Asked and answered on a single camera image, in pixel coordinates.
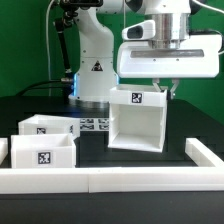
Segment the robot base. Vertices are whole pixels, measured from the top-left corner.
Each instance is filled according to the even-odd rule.
[[[72,106],[78,106],[83,108],[91,108],[91,109],[104,109],[109,108],[109,102],[107,101],[85,101],[77,99],[76,96],[69,96],[69,104]]]

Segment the open white box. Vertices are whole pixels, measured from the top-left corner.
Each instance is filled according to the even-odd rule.
[[[0,138],[0,165],[8,154],[8,141],[6,138]]]
[[[12,168],[73,168],[76,146],[71,134],[11,137]]]
[[[0,194],[224,191],[224,163],[197,139],[186,153],[200,167],[2,169]]]
[[[118,85],[110,91],[110,148],[162,152],[167,91],[153,86]]]
[[[80,137],[80,119],[36,114],[18,123],[19,135],[66,134]]]

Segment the cable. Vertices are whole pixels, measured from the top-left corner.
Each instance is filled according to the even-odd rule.
[[[37,88],[29,88],[26,89],[26,91],[24,90],[23,92],[21,91],[21,93],[18,95],[16,94],[16,96],[22,96],[24,95],[26,92],[30,91],[30,90],[44,90],[44,89],[63,89],[63,86],[48,86],[48,87],[37,87]]]
[[[61,83],[61,80],[43,81],[43,82],[38,82],[38,83],[32,84],[32,85],[26,87],[25,89],[23,89],[22,91],[18,92],[16,94],[16,96],[22,96],[26,91],[32,89],[33,87],[41,86],[41,85],[45,85],[45,84],[51,84],[51,83]]]
[[[213,11],[220,12],[220,13],[224,14],[224,10],[222,10],[222,9],[218,9],[218,8],[215,8],[215,7],[212,7],[212,6],[205,5],[201,2],[199,2],[198,0],[192,0],[192,2],[196,3],[197,5],[200,5],[203,8],[210,9],[210,10],[213,10]]]
[[[48,80],[52,79],[51,77],[51,56],[50,56],[50,44],[49,44],[49,15],[52,5],[54,4],[55,0],[51,0],[50,4],[48,5],[47,12],[46,12],[46,47],[47,47],[47,61],[48,61]]]

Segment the warning label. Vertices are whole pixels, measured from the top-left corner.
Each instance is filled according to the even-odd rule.
[[[96,64],[93,66],[92,71],[94,71],[94,72],[102,72],[103,71],[103,68],[99,61],[97,61]]]

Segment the qr-like marker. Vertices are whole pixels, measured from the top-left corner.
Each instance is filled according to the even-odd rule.
[[[38,164],[50,164],[51,163],[51,153],[41,152],[38,153]]]
[[[132,103],[142,103],[142,93],[132,93]]]
[[[46,134],[46,128],[37,128],[37,134],[38,135]]]

